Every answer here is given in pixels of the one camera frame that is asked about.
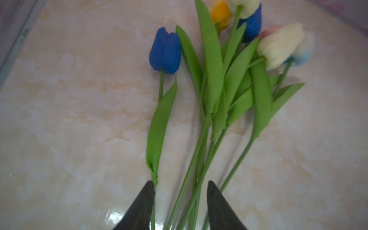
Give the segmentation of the light blue tulip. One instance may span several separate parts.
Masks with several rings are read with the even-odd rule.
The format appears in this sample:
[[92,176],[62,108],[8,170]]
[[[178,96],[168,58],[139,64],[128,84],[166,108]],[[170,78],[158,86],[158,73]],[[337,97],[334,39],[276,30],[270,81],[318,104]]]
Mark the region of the light blue tulip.
[[[292,53],[290,58],[286,60],[286,64],[288,65],[289,61],[293,59],[291,63],[291,67],[300,67],[307,64],[312,55],[313,55],[313,47],[314,47],[314,34],[313,32],[307,32],[303,41],[298,45],[296,50]],[[273,117],[280,108],[299,90],[304,86],[304,82],[296,83],[294,85],[288,85],[282,87],[276,96],[274,96],[273,101],[273,109],[271,113],[271,117]]]

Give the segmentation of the yellow tulip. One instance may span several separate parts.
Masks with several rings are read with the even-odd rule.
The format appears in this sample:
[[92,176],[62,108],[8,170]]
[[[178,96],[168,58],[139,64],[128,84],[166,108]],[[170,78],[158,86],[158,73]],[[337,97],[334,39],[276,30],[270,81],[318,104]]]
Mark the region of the yellow tulip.
[[205,176],[205,167],[199,167],[197,160],[202,155],[202,146],[207,145],[209,129],[218,109],[225,72],[218,32],[228,27],[232,20],[232,13],[227,6],[227,1],[214,1],[210,7],[207,7],[203,1],[195,1],[195,7],[203,40],[204,62],[202,64],[200,64],[197,53],[186,32],[179,26],[177,26],[176,32],[179,34],[182,43],[182,51],[184,53],[183,57],[198,95],[201,130],[179,194],[165,225],[165,229],[167,230],[172,228],[190,179],[194,179],[193,184],[195,187],[192,190],[193,195],[184,213],[184,219],[182,220],[183,224],[186,223],[190,212],[194,208],[197,196],[200,195],[202,182]]

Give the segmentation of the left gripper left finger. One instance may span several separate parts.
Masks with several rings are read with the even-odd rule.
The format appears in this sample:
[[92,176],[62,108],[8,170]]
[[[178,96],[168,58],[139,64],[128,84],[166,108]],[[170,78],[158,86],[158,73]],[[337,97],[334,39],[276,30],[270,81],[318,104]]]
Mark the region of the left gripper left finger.
[[149,180],[113,230],[149,230],[154,196],[154,183]]

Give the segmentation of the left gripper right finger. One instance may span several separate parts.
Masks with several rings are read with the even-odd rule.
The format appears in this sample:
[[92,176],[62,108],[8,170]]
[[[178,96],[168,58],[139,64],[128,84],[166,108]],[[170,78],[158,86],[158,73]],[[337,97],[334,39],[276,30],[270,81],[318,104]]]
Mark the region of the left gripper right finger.
[[211,230],[247,230],[213,181],[208,182],[207,205]]

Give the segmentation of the cream pink tulip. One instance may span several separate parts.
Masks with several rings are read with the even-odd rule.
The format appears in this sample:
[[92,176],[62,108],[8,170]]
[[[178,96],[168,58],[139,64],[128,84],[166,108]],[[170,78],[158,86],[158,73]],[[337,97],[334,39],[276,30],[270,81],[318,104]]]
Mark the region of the cream pink tulip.
[[267,127],[276,112],[304,85],[297,83],[283,87],[286,74],[294,63],[294,54],[301,46],[307,33],[301,24],[290,24],[273,31],[261,39],[258,55],[264,57],[246,72],[251,79],[250,88],[242,94],[230,107],[227,123],[231,125],[250,108],[254,109],[254,124],[252,136],[233,166],[232,170],[221,185],[223,192],[235,175],[240,164],[249,152],[254,141]]

